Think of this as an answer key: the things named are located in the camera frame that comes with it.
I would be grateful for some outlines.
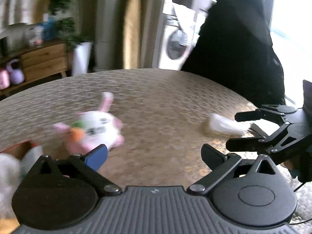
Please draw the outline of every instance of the bunny ear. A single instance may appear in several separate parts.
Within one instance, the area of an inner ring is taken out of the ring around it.
[[[110,106],[112,105],[114,100],[114,95],[111,92],[103,92],[103,100],[99,107],[99,110],[107,113],[110,110]]]

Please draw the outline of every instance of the white flower pot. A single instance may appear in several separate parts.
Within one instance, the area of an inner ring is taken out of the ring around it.
[[[84,42],[74,50],[72,76],[86,74],[90,60],[92,42]]]

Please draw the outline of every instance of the textured table surface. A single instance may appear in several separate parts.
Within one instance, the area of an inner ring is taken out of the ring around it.
[[[123,146],[112,149],[99,170],[126,185],[189,186],[209,169],[200,149],[209,143],[226,152],[229,138],[208,129],[210,113],[234,119],[255,107],[235,92],[187,72],[161,69],[115,70],[45,83],[0,102],[0,150],[38,140],[45,154],[65,158],[57,122],[96,110],[101,92],[114,93],[110,112],[124,123]]]

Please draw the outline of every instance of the white plush toy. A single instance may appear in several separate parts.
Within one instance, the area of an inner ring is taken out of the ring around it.
[[[20,162],[15,157],[0,154],[0,218],[15,218],[11,200],[21,182]]]
[[[104,92],[98,111],[78,114],[79,120],[71,126],[63,123],[54,125],[54,131],[64,136],[71,154],[86,154],[101,144],[108,150],[123,144],[124,137],[120,134],[123,124],[108,112],[112,102],[113,94]]]

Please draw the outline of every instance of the cabinet drawer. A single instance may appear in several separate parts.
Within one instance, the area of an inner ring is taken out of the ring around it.
[[[24,68],[65,56],[65,44],[41,48],[21,56]]]
[[[54,72],[60,72],[61,70],[66,69],[67,62],[65,56],[42,62],[40,64],[24,68],[25,81],[43,78],[45,75],[51,75]]]

